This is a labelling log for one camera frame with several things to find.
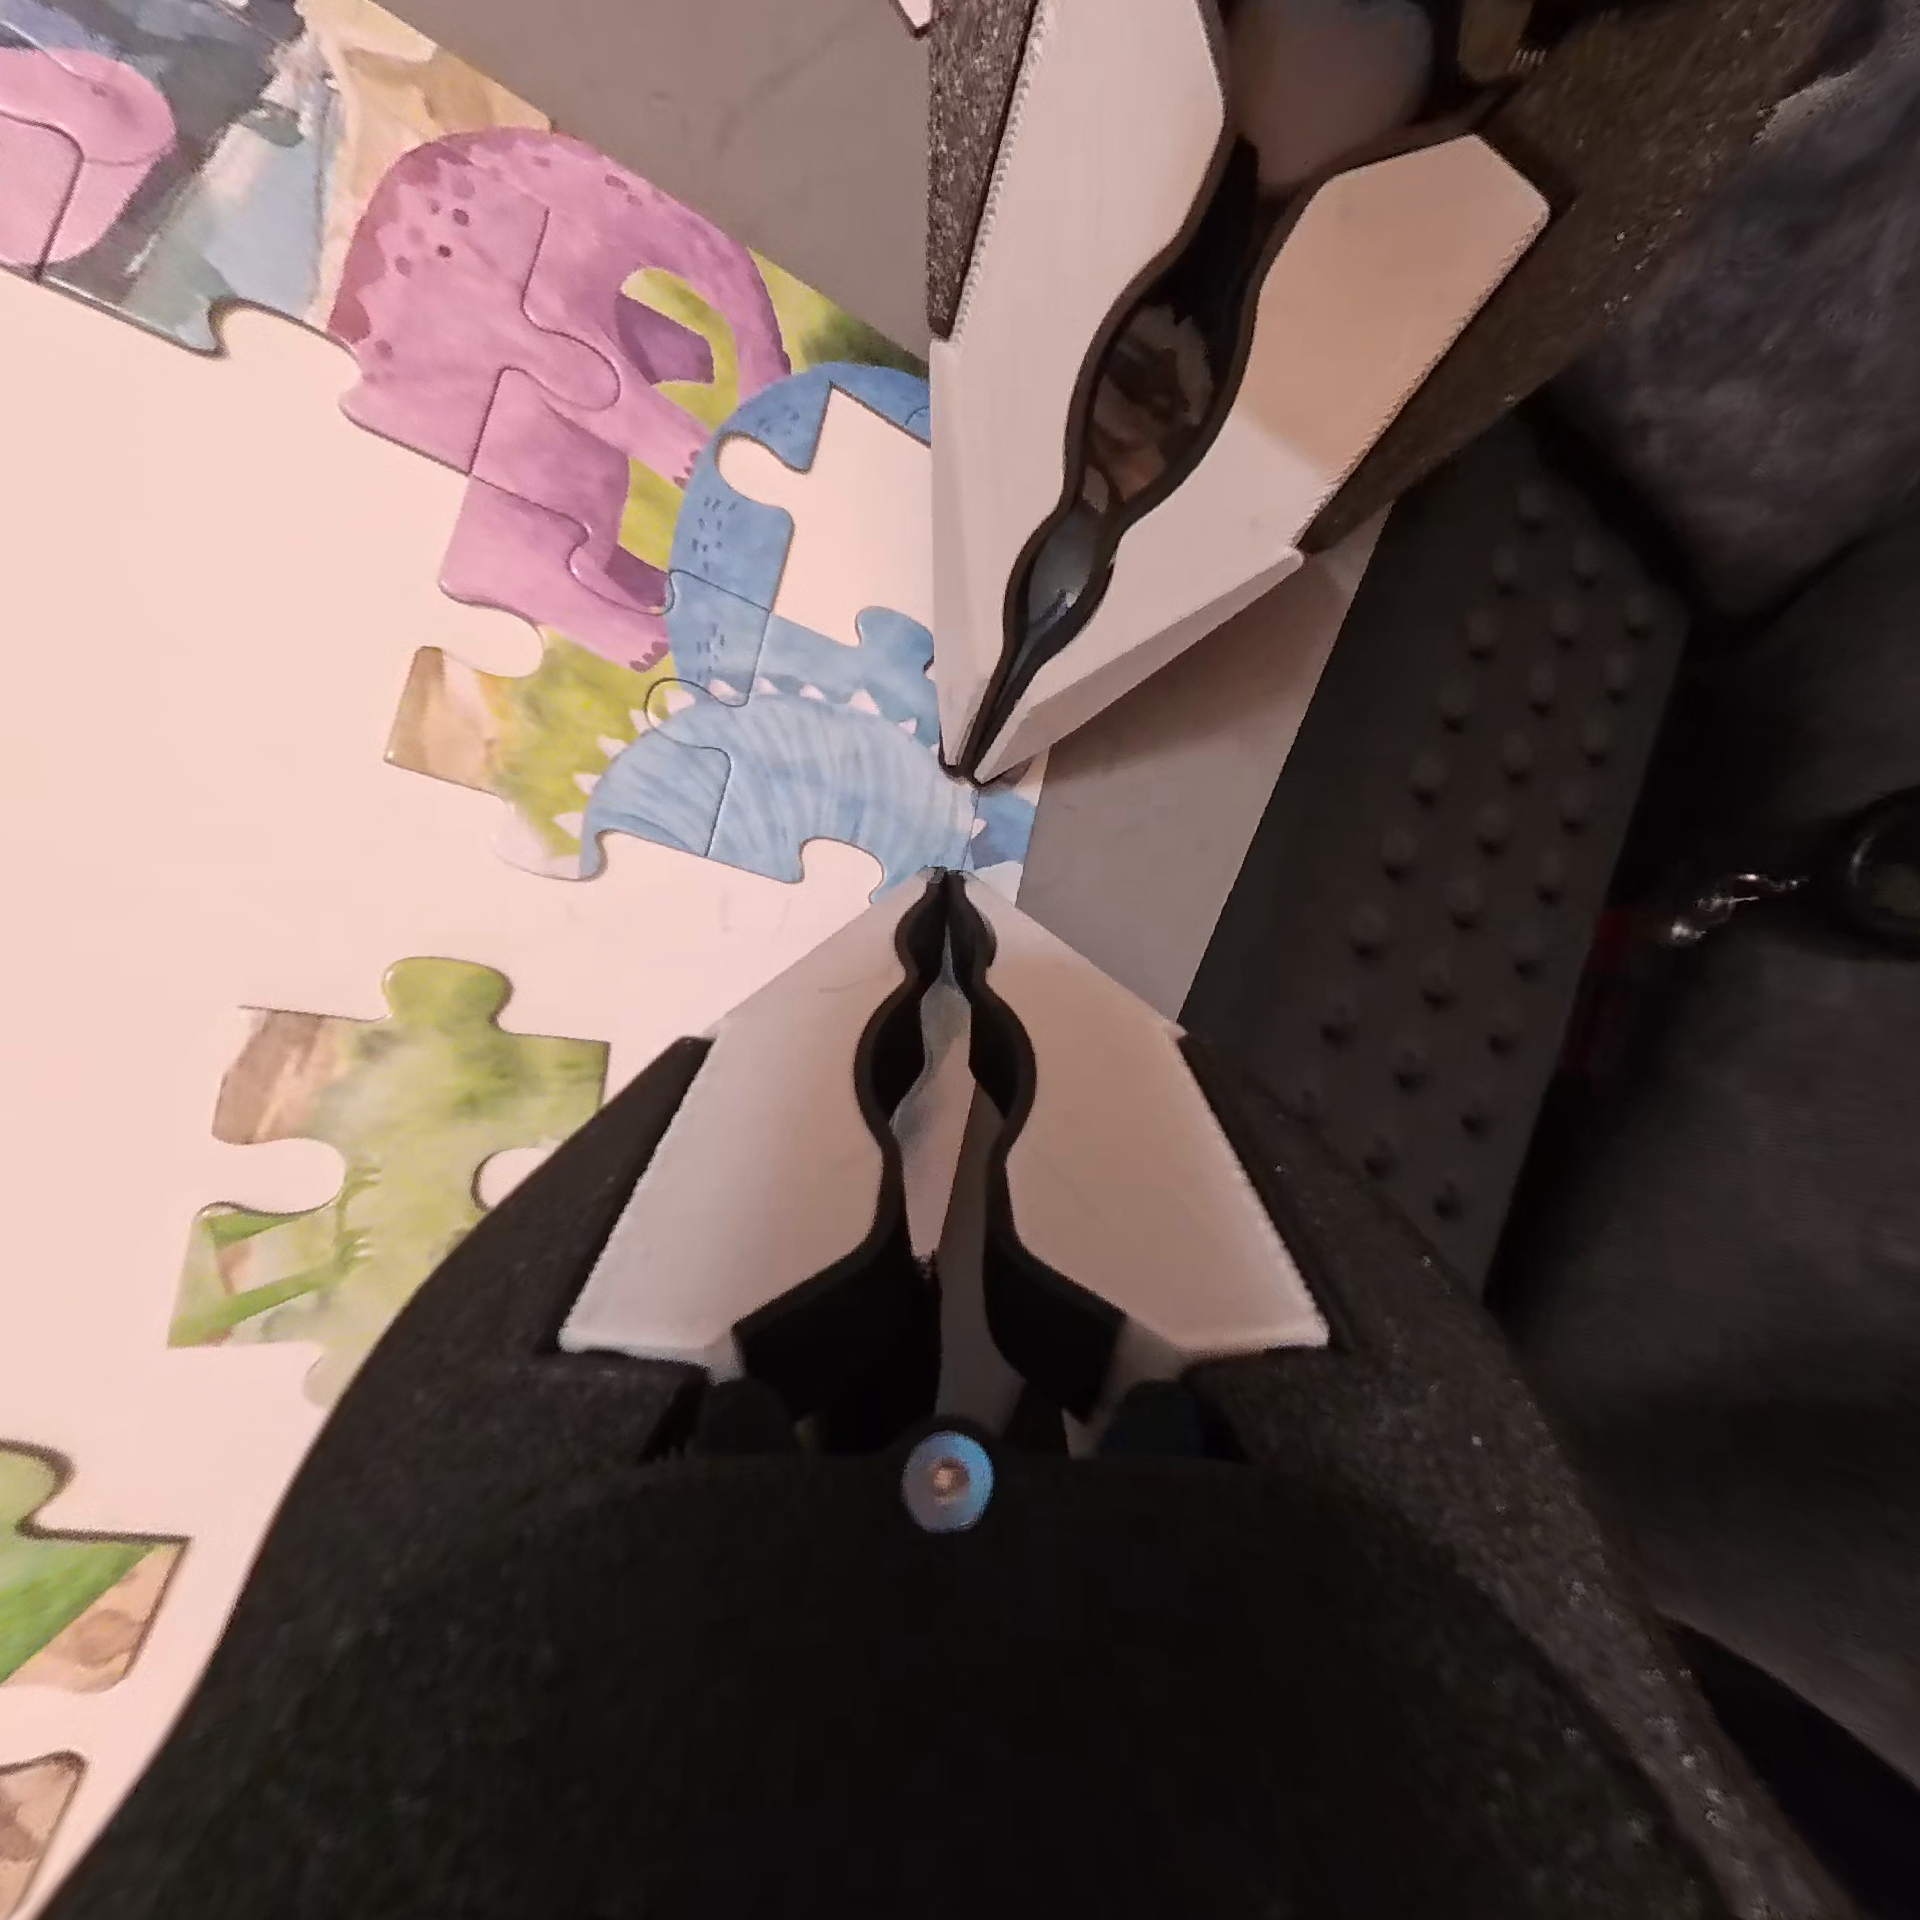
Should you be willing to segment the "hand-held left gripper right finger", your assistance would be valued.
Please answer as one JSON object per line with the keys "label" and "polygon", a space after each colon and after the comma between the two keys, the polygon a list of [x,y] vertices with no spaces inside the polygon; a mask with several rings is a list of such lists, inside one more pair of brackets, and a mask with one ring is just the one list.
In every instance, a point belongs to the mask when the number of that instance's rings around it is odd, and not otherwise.
{"label": "hand-held left gripper right finger", "polygon": [[1201,1363],[1331,1345],[1177,1024],[977,881],[955,883],[955,984],[993,1113],[983,1311],[1037,1397],[1105,1418]]}

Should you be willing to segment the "green printed puzzle piece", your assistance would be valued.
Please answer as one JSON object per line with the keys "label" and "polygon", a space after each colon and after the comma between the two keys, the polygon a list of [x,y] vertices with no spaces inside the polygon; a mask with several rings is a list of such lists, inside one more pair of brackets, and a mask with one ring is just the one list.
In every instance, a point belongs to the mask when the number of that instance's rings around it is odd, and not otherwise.
{"label": "green printed puzzle piece", "polygon": [[167,1335],[171,1348],[311,1348],[304,1385],[323,1406],[483,1218],[483,1168],[559,1144],[606,1087],[606,1042],[498,1024],[510,981],[489,966],[409,956],[382,994],[385,1014],[369,1021],[248,1012],[212,1136],[329,1146],[341,1184],[302,1210],[225,1197],[195,1213]]}

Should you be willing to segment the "person's right forearm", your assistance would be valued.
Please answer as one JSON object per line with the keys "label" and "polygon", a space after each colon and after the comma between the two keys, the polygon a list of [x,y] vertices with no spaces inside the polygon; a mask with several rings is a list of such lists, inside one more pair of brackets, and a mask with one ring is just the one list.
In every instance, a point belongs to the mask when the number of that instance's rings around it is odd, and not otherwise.
{"label": "person's right forearm", "polygon": [[1551,394],[1724,622],[1770,610],[1909,503],[1914,3],[1837,4],[1751,156]]}

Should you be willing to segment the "joined printed puzzle pieces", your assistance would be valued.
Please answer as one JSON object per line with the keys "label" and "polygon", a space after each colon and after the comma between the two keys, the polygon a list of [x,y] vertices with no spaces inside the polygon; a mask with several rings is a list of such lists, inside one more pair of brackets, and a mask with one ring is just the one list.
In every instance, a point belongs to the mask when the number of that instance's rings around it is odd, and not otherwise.
{"label": "joined printed puzzle pieces", "polygon": [[737,493],[716,442],[805,471],[831,396],[930,438],[923,372],[851,314],[579,140],[492,128],[405,154],[346,252],[330,332],[358,364],[343,413],[465,474],[445,592],[512,612],[542,664],[415,655],[388,763],[502,801],[502,850],[581,873],[584,813],[673,674],[667,609],[694,578],[834,641],[924,592],[889,532],[855,532],[863,586],[801,606],[796,520]]}

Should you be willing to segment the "pink corner puzzle piece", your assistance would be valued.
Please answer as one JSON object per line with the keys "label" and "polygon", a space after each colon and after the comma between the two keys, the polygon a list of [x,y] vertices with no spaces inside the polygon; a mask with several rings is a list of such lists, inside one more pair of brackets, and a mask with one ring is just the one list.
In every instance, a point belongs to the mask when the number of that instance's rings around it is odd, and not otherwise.
{"label": "pink corner puzzle piece", "polygon": [[2,50],[2,266],[38,275],[91,252],[177,124],[161,89],[106,54]]}

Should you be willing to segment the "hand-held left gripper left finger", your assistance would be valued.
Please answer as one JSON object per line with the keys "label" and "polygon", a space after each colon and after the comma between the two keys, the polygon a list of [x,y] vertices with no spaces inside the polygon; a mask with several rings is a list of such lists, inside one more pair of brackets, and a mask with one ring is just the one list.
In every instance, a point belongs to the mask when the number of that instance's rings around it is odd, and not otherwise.
{"label": "hand-held left gripper left finger", "polygon": [[853,1383],[916,1343],[947,1215],[947,888],[883,895],[707,1035],[559,1348]]}

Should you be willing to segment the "green striped puzzle piece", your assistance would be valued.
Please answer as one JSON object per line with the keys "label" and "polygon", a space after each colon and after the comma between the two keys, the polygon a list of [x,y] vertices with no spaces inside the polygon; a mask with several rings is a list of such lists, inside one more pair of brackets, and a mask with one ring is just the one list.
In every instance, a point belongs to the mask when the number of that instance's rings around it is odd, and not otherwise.
{"label": "green striped puzzle piece", "polygon": [[2,1683],[106,1692],[135,1666],[186,1542],[46,1526],[67,1481],[59,1455],[2,1446]]}

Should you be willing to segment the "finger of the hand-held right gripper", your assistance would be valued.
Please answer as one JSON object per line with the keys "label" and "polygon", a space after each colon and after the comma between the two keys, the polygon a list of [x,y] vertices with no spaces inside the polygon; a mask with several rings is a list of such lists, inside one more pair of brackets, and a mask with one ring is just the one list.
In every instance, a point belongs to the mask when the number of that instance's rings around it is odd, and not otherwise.
{"label": "finger of the hand-held right gripper", "polygon": [[[1022,658],[1026,581],[1081,498],[1096,362],[1188,247],[1230,154],[1214,4],[1037,4],[947,340],[930,349],[933,677],[944,751],[1004,775],[1234,610],[1231,545],[1166,471],[1135,551],[1089,548],[1059,645]],[[1202,534],[1201,584],[1152,584]]]}
{"label": "finger of the hand-held right gripper", "polygon": [[1266,271],[1212,444],[1119,540],[1091,622],[989,733],[979,778],[1051,750],[1294,572],[1321,510],[1547,221],[1543,193],[1473,135],[1321,185]]}

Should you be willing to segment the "person's dark grey clothing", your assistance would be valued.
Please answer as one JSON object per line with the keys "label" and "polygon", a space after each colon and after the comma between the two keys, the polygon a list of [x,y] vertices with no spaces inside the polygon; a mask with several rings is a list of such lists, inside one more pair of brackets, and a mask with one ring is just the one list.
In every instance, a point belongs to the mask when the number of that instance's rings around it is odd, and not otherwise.
{"label": "person's dark grey clothing", "polygon": [[1915,960],[1663,954],[1512,1329],[1655,1608],[1915,1781]]}

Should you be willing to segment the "landscape jigsaw puzzle board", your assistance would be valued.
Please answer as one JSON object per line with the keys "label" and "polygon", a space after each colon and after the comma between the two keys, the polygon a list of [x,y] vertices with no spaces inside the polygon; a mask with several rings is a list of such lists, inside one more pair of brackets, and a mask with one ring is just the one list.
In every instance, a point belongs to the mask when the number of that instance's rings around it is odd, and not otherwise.
{"label": "landscape jigsaw puzzle board", "polygon": [[[374,1021],[394,962],[465,960],[504,1027],[609,1045],[605,1102],[889,885],[831,840],[787,883],[626,833],[567,881],[504,855],[502,801],[388,763],[422,649],[516,675],[542,634],[445,592],[465,474],[343,413],[341,270],[395,161],[542,110],[388,4],[5,4],[8,47],[122,61],[177,124],[91,252],[5,270],[5,1444],[67,1462],[46,1526],[186,1542],[113,1689],[5,1687],[5,1916],[39,1916],[374,1354],[323,1406],[311,1348],[167,1343],[195,1213],[341,1185],[329,1146],[212,1136],[248,1012]],[[802,610],[876,530],[928,630],[930,455],[884,429],[835,394],[805,471],[714,448],[793,515]],[[472,1231],[555,1146],[483,1168]]]}

